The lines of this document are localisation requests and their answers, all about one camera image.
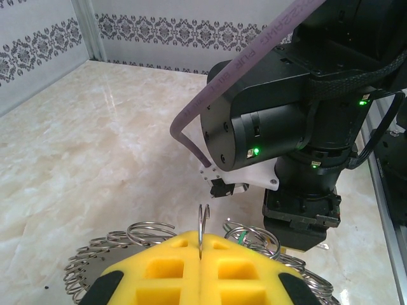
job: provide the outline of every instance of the coiled wire spring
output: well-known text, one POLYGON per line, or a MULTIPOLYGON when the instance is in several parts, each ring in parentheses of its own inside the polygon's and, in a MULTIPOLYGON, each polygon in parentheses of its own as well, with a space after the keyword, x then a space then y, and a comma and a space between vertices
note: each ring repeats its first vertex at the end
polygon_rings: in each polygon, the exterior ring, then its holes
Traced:
MULTIPOLYGON (((77 249, 77 254, 69 258, 70 263, 64 269, 67 294, 72 296, 75 304, 79 304, 90 288, 85 283, 86 277, 83 274, 85 266, 98 254, 109 252, 114 248, 127 248, 134 245, 152 247, 176 236, 170 229, 175 227, 163 222, 137 222, 129 226, 126 231, 113 231, 106 237, 90 240, 88 246, 77 249)), ((297 270, 321 304, 340 304, 332 296, 332 284, 307 270, 303 260, 281 253, 280 241, 272 233, 260 227, 245 226, 230 219, 223 223, 223 229, 226 231, 224 236, 226 239, 235 238, 239 244, 297 270)))
POLYGON ((86 291, 90 288, 85 283, 84 267, 98 254, 109 252, 114 248, 127 248, 129 246, 143 246, 144 248, 157 245, 176 234, 169 229, 175 229, 163 222, 137 222, 126 231, 109 232, 106 237, 94 238, 89 245, 77 249, 77 254, 70 257, 69 265, 65 267, 65 291, 72 296, 75 304, 79 304, 86 291))
POLYGON ((306 269, 306 263, 302 259, 281 253, 280 241, 274 234, 260 227, 245 226, 230 219, 223 223, 223 229, 226 231, 226 239, 235 238, 239 244, 297 270, 321 304, 340 305, 332 295, 332 284, 306 269))

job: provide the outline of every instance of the wire hook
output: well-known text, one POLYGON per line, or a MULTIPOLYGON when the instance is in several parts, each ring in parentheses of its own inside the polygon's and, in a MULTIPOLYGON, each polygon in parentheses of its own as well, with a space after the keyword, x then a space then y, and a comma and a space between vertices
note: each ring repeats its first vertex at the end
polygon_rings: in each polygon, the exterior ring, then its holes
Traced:
POLYGON ((209 205, 206 205, 205 212, 202 216, 202 205, 199 205, 198 209, 198 246, 199 246, 199 258, 202 259, 202 238, 205 232, 206 220, 210 218, 209 205))

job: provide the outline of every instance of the wallpaper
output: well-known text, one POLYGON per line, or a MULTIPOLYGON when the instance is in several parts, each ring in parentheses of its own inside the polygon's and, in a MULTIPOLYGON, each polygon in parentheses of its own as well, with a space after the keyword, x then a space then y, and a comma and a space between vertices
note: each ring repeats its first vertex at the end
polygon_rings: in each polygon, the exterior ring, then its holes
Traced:
MULTIPOLYGON (((108 62, 207 74, 234 58, 282 11, 283 0, 93 0, 108 62)), ((282 43, 291 41, 286 37, 282 43)))
POLYGON ((70 0, 0 0, 0 115, 88 58, 70 0))

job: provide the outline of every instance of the black cable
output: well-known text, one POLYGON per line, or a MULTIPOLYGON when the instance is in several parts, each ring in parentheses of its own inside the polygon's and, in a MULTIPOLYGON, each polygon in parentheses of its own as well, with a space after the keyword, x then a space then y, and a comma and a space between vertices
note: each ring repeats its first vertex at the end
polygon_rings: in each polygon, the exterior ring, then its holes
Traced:
POLYGON ((367 158, 370 156, 371 152, 373 151, 377 143, 379 143, 380 139, 383 137, 384 133, 392 123, 393 119, 396 117, 396 114, 399 111, 405 99, 406 95, 404 94, 404 92, 402 91, 396 92, 392 104, 389 107, 389 110, 386 112, 386 115, 380 122, 374 134, 371 136, 369 142, 365 145, 361 154, 358 155, 357 158, 353 158, 350 160, 347 166, 349 170, 357 168, 359 165, 361 165, 363 162, 367 160, 367 158))

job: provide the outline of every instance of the white marble surface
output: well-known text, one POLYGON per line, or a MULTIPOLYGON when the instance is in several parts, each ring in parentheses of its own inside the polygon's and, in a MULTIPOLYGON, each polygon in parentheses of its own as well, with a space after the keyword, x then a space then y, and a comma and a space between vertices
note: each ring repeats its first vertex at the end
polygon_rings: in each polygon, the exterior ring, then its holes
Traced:
MULTIPOLYGON (((67 258, 133 222, 187 231, 210 203, 208 232, 223 234, 227 217, 262 225, 262 189, 210 199, 198 161, 169 135, 204 85, 196 74, 87 62, 0 118, 0 304, 72 304, 67 258)), ((197 120, 186 133, 203 146, 197 120)), ((368 165, 345 170, 338 192, 330 249, 295 254, 343 305, 398 304, 368 165)))

